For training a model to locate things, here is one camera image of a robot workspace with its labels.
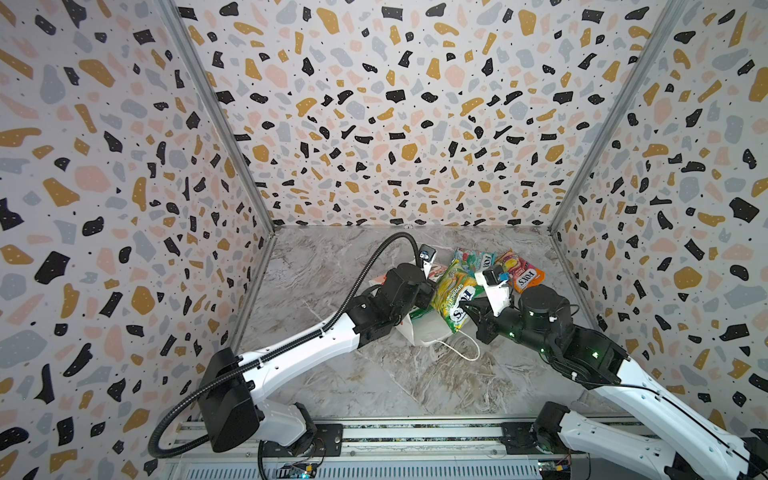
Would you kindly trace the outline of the green Fox's spring tea packet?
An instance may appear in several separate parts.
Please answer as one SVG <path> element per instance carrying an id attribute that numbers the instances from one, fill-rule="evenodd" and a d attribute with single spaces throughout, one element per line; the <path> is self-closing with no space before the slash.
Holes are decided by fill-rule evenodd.
<path id="1" fill-rule="evenodd" d="M 484 290 L 474 274 L 454 259 L 436 282 L 436 291 L 430 306 L 445 321 L 452 332 L 466 323 L 468 315 L 460 306 L 461 301 L 471 301 Z"/>

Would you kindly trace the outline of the white paper gift bag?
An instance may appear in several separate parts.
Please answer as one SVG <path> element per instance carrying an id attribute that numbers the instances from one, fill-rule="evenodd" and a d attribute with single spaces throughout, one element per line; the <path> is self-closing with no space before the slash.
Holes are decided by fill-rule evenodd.
<path id="1" fill-rule="evenodd" d="M 437 282 L 437 280 L 440 278 L 443 272 L 447 269 L 447 267 L 448 266 L 444 266 L 444 265 L 433 266 L 429 275 L 429 279 Z M 440 344 L 447 347 L 454 353 L 456 353 L 459 357 L 470 362 L 474 362 L 478 360 L 480 357 L 480 348 L 477 342 L 475 340 L 472 340 L 467 334 L 465 334 L 462 331 L 462 328 L 457 332 L 452 332 L 451 329 L 445 323 L 445 321 L 438 315 L 438 313 L 435 310 L 415 320 L 411 320 L 408 314 L 408 316 L 405 317 L 397 326 L 397 330 L 413 346 L 430 347 L 434 344 Z M 456 333 L 460 333 L 461 335 L 467 337 L 470 340 L 470 342 L 474 345 L 476 349 L 476 353 L 474 356 L 466 356 L 465 354 L 461 353 L 459 350 L 457 350 L 456 348 L 452 347 L 447 343 L 447 339 Z"/>

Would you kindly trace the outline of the orange Fox's fruits candy packet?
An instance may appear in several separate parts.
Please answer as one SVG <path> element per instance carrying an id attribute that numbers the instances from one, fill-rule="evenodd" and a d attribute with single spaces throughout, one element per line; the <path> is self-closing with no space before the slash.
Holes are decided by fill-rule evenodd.
<path id="1" fill-rule="evenodd" d="M 540 285 L 546 279 L 546 273 L 543 270 L 535 267 L 514 250 L 501 254 L 496 264 L 509 275 L 509 283 L 517 293 Z"/>

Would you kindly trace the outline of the teal Fox's candy packet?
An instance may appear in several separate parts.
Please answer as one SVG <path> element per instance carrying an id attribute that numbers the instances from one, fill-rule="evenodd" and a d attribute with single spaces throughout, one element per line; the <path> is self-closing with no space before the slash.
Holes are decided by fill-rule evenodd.
<path id="1" fill-rule="evenodd" d="M 470 250 L 457 248 L 454 251 L 453 259 L 457 261 L 460 267 L 470 273 L 482 272 L 493 267 L 497 259 L 497 254 L 487 251 Z"/>

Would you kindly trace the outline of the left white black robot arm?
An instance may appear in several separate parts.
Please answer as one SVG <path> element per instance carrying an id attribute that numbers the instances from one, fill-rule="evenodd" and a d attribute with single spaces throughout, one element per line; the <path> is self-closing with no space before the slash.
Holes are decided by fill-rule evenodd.
<path id="1" fill-rule="evenodd" d="M 214 354 L 204 372 L 205 385 L 250 362 L 255 367 L 198 398 L 211 449 L 226 452 L 254 438 L 292 455 L 304 452 L 317 432 L 306 407 L 269 396 L 305 372 L 389 335 L 414 308 L 428 307 L 435 292 L 436 282 L 423 269 L 402 263 L 387 272 L 382 284 L 352 297 L 334 323 L 323 321 L 260 350 L 237 355 L 225 348 Z"/>

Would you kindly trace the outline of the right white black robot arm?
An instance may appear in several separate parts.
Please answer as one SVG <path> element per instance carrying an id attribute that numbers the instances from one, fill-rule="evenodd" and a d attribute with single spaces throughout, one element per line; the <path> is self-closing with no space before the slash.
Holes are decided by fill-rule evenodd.
<path id="1" fill-rule="evenodd" d="M 564 378 L 618 405 L 652 432 L 630 434 L 548 401 L 530 428 L 536 447 L 601 457 L 648 479 L 764 479 L 767 445 L 716 426 L 663 387 L 603 333 L 578 326 L 571 303 L 537 285 L 517 300 L 506 287 L 461 300 L 479 341 L 527 347 Z"/>

